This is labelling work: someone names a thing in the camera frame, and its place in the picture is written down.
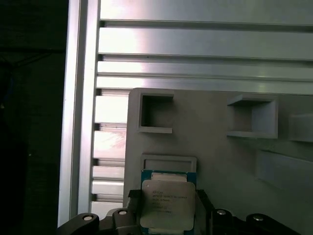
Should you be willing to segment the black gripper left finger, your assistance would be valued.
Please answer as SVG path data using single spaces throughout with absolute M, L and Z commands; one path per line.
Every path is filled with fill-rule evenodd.
M 105 218 L 93 213 L 81 213 L 57 229 L 58 235 L 140 235 L 138 220 L 142 190 L 130 190 L 125 208 L 117 208 Z

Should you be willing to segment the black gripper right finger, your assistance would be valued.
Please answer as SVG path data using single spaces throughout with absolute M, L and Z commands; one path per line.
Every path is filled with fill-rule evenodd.
M 194 234 L 280 235 L 281 225 L 259 213 L 241 220 L 226 209 L 215 208 L 204 190 L 196 190 Z

